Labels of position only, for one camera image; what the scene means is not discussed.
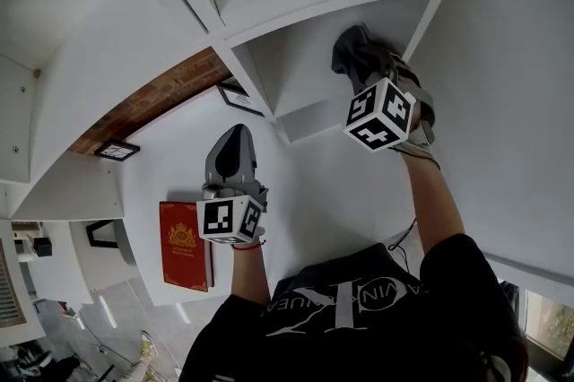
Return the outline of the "window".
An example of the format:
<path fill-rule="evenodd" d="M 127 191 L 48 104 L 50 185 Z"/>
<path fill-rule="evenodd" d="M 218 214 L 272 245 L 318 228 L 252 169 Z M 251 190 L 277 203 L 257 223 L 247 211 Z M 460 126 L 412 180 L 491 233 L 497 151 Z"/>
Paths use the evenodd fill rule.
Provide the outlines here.
<path fill-rule="evenodd" d="M 574 382 L 574 308 L 499 281 L 528 343 L 526 382 Z"/>

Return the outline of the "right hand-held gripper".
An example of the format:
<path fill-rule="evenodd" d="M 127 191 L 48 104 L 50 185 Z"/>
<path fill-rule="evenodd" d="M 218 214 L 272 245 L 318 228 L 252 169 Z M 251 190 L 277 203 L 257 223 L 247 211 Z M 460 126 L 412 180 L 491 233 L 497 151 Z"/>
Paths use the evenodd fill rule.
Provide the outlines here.
<path fill-rule="evenodd" d="M 344 132 L 370 152 L 430 151 L 435 137 L 433 98 L 414 82 L 382 77 L 356 94 Z"/>

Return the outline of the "red hardcover book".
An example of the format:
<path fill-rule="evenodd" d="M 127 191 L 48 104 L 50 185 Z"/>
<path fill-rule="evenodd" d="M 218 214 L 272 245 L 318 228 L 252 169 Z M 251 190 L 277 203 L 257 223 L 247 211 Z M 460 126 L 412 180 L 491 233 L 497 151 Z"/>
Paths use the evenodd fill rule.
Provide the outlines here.
<path fill-rule="evenodd" d="M 211 245 L 200 238 L 195 203 L 160 202 L 163 281 L 192 291 L 214 286 Z"/>

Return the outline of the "black frame with white print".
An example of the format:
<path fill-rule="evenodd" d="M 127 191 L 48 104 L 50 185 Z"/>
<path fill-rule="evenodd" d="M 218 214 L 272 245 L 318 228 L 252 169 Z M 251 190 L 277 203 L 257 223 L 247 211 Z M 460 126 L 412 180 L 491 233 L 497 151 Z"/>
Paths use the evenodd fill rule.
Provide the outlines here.
<path fill-rule="evenodd" d="M 221 82 L 218 83 L 216 87 L 227 106 L 240 109 L 260 117 L 264 115 L 256 107 L 251 97 L 240 86 Z"/>

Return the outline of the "brown louvred panel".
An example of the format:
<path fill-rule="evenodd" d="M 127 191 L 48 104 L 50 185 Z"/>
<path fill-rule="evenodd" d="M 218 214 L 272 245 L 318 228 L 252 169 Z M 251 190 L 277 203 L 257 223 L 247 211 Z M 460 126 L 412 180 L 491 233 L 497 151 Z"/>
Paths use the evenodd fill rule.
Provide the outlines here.
<path fill-rule="evenodd" d="M 5 259 L 3 242 L 0 239 L 0 328 L 18 326 L 25 323 L 26 318 L 13 287 Z"/>

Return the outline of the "person's right hand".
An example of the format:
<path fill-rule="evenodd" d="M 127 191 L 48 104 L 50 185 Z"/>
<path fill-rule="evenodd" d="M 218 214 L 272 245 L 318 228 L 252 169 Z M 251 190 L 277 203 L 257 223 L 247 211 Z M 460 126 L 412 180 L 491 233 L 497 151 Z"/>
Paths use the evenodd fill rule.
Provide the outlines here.
<path fill-rule="evenodd" d="M 436 115 L 432 96 L 422 88 L 419 78 L 413 69 L 399 55 L 391 53 L 390 56 L 393 58 L 396 66 L 399 86 L 404 86 L 416 100 L 417 115 L 415 117 L 417 122 L 425 121 L 430 127 L 434 127 Z"/>

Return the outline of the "black frame with line drawing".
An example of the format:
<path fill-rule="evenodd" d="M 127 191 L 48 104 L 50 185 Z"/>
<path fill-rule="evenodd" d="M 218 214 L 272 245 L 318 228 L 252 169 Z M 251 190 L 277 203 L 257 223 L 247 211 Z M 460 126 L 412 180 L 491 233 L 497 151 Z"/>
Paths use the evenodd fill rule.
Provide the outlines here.
<path fill-rule="evenodd" d="M 94 155 L 112 161 L 126 161 L 138 152 L 141 148 L 137 145 L 122 142 L 119 140 L 107 140 L 94 151 Z"/>

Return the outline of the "white side table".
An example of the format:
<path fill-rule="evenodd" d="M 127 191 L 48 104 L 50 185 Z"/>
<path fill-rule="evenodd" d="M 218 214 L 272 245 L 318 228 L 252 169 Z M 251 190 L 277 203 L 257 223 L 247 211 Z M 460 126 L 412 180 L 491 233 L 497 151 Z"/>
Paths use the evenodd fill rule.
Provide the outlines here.
<path fill-rule="evenodd" d="M 69 305 L 92 304 L 69 223 L 14 222 L 12 228 L 18 261 L 28 266 L 38 298 Z M 50 238 L 52 256 L 37 257 L 33 251 L 33 239 L 40 237 Z"/>

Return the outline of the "person's black t-shirt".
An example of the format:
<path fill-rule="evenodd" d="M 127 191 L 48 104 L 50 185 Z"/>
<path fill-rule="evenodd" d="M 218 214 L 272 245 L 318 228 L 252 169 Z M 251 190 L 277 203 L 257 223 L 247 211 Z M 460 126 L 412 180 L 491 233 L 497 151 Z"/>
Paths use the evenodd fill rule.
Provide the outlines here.
<path fill-rule="evenodd" d="M 179 382 L 525 382 L 516 315 L 466 235 L 412 276 L 382 244 L 309 266 L 263 306 L 229 296 Z"/>

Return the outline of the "white desk with drawers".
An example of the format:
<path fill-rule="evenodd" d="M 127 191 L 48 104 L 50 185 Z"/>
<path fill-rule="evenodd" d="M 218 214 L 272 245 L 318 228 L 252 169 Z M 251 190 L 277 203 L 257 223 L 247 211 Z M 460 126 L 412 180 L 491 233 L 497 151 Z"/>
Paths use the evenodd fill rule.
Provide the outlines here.
<path fill-rule="evenodd" d="M 287 144 L 265 118 L 231 108 L 209 90 L 134 134 L 139 152 L 117 168 L 127 236 L 153 304 L 204 299 L 163 279 L 159 204 L 200 198 L 206 156 L 236 124 L 249 128 L 256 176 L 269 190 L 261 224 L 270 283 L 411 224 L 411 189 L 396 152 L 368 152 L 339 128 Z"/>

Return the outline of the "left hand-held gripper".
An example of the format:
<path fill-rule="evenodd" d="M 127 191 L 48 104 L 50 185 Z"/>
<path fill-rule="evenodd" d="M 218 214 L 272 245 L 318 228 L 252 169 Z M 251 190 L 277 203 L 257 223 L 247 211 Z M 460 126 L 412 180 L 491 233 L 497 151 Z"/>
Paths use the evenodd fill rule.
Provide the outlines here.
<path fill-rule="evenodd" d="M 255 245 L 265 234 L 260 220 L 267 208 L 268 189 L 255 185 L 242 190 L 215 184 L 243 187 L 255 182 L 257 157 L 247 126 L 236 124 L 225 132 L 205 160 L 203 199 L 196 203 L 200 237 L 225 245 Z"/>

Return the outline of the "grey wiping cloth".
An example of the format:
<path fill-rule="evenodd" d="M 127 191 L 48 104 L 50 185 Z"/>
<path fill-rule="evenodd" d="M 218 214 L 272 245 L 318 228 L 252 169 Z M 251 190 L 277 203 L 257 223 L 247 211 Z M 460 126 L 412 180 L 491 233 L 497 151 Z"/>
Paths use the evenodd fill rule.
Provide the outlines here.
<path fill-rule="evenodd" d="M 374 40 L 364 24 L 353 25 L 337 38 L 332 48 L 331 69 L 358 84 L 366 84 L 373 74 L 393 82 L 398 78 L 391 50 Z"/>

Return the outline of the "person's right forearm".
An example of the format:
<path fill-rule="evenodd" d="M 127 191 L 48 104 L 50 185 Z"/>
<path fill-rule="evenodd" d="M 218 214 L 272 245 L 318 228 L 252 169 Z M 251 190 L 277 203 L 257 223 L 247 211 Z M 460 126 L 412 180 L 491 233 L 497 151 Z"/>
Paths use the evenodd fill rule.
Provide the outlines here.
<path fill-rule="evenodd" d="M 411 153 L 401 155 L 410 179 L 422 249 L 428 254 L 443 240 L 464 234 L 463 222 L 438 165 Z"/>

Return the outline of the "person's left forearm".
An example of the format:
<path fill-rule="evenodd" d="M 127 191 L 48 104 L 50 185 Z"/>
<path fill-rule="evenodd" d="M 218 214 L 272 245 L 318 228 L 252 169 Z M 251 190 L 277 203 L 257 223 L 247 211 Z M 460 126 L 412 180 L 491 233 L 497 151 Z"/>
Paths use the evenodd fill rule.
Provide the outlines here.
<path fill-rule="evenodd" d="M 271 304 L 271 295 L 262 246 L 258 241 L 233 247 L 231 294 L 267 307 Z"/>

